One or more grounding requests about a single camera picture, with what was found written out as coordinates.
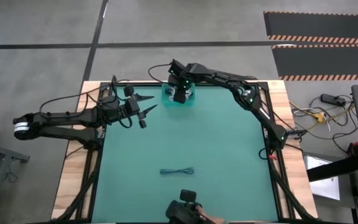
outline green tabletop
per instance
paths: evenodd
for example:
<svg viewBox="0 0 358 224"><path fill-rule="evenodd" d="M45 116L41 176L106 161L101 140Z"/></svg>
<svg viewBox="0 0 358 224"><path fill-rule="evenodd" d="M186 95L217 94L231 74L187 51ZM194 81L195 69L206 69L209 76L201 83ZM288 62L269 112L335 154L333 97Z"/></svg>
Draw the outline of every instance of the green tabletop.
<svg viewBox="0 0 358 224"><path fill-rule="evenodd" d="M108 126L92 222L167 222L165 211L181 189L196 191L197 202L226 221L277 221L267 161L258 157L261 124L228 90L198 86L188 107L165 106L160 86L135 90L155 96L139 103L143 110L158 106L145 129L136 117L130 129ZM187 167L195 173L159 172Z"/></svg>

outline orange striped edge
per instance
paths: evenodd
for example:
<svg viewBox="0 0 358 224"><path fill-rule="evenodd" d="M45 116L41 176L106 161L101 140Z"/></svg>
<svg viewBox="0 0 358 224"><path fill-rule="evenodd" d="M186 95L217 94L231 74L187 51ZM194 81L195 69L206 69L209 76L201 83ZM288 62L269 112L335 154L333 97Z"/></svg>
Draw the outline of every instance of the orange striped edge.
<svg viewBox="0 0 358 224"><path fill-rule="evenodd" d="M267 14L267 13L277 13L277 14L306 14L306 15L327 15L327 16L358 16L358 14L333 14L333 13L315 13L315 12L264 11L264 14Z"/></svg>
<svg viewBox="0 0 358 224"><path fill-rule="evenodd" d="M272 48L335 48L335 47L358 47L358 44L314 44L314 45L273 45Z"/></svg>
<svg viewBox="0 0 358 224"><path fill-rule="evenodd" d="M306 42L323 42L338 44L358 44L358 38L344 37L311 37L296 35L268 35L269 40L287 40L287 41L306 41Z"/></svg>
<svg viewBox="0 0 358 224"><path fill-rule="evenodd" d="M284 81L350 81L358 80L358 75L283 75L279 78Z"/></svg>

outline person's hand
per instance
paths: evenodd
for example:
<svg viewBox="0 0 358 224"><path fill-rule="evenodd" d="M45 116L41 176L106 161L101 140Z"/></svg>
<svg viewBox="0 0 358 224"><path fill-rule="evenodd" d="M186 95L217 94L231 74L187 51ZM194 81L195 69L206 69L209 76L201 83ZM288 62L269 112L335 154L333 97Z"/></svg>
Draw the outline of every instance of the person's hand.
<svg viewBox="0 0 358 224"><path fill-rule="evenodd" d="M211 220L212 222L215 222L215 224L224 224L223 218L216 218L216 217L211 217L211 216L207 215L207 213L205 213L204 209L201 206L197 205L196 209L200 215L202 215L203 217L206 217L207 219Z"/></svg>

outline black robotic arm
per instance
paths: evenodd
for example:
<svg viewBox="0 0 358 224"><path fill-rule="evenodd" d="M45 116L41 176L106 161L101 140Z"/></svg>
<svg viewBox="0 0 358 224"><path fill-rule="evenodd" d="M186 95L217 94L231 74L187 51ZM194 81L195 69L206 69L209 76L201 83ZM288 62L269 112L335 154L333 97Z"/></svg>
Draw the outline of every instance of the black robotic arm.
<svg viewBox="0 0 358 224"><path fill-rule="evenodd" d="M113 77L111 86L115 95L106 96L100 99L94 108L84 109L81 112L71 113L28 113L20 118L15 118L14 135L20 140L30 140L38 137L59 138L76 140L84 145L85 149L100 149L97 128L104 124L112 124L122 119L129 119L132 124L131 116L137 115L141 128L146 127L144 118L147 113L156 105L140 111L138 101L148 100L153 96L140 96L134 93L134 88L128 85L124 89L124 104L120 105L116 90L117 80ZM71 129L59 126L82 125L85 129Z"/></svg>
<svg viewBox="0 0 358 224"><path fill-rule="evenodd" d="M198 63L189 63L187 66L182 65L175 59L172 60L169 69L170 76L168 84L176 88L173 100L184 103L186 100L186 90L191 85L206 82L216 86L227 88L234 97L234 100L244 110L250 111L263 125L268 132L269 148L271 150L283 149L288 133L286 129L275 124L260 105L260 97L257 92L245 81L246 77L220 72L206 68Z"/></svg>

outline yellow connector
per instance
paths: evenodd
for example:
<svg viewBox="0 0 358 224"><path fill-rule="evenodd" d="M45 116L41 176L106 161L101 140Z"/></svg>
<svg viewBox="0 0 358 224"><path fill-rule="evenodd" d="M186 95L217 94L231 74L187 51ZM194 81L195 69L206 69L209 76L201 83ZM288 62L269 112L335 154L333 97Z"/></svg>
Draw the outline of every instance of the yellow connector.
<svg viewBox="0 0 358 224"><path fill-rule="evenodd" d="M308 113L310 115L312 115L314 118L317 119L318 123L321 123L324 121L324 112L320 112L320 113Z"/></svg>

